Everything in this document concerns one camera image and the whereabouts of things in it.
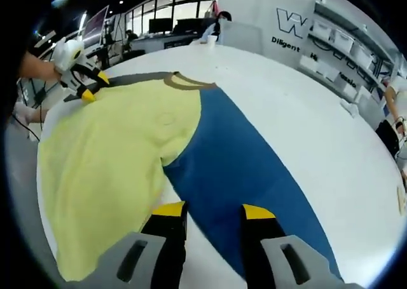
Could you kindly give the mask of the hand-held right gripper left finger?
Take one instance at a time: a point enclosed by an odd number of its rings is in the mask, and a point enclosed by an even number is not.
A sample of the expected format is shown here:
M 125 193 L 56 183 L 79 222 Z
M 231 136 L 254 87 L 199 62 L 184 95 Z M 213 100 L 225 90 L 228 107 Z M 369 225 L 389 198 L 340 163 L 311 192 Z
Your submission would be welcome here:
M 186 260 L 185 201 L 155 209 L 140 232 L 131 232 L 100 258 L 97 288 L 178 288 Z

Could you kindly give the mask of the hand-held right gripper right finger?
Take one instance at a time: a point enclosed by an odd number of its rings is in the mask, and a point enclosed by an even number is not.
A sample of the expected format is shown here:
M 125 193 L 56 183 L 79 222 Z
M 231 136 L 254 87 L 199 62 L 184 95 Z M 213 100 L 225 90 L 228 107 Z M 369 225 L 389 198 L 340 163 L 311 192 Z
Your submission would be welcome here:
M 270 211 L 241 209 L 241 253 L 248 288 L 343 288 L 328 260 L 302 239 L 286 235 Z

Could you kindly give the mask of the person's left hand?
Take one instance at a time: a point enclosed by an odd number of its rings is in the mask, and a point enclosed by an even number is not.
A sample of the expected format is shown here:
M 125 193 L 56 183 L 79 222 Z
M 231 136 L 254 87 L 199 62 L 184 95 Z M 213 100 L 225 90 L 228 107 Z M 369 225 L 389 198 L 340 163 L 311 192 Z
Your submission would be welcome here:
M 53 62 L 41 61 L 39 67 L 39 78 L 43 81 L 61 80 L 61 73 L 57 70 Z

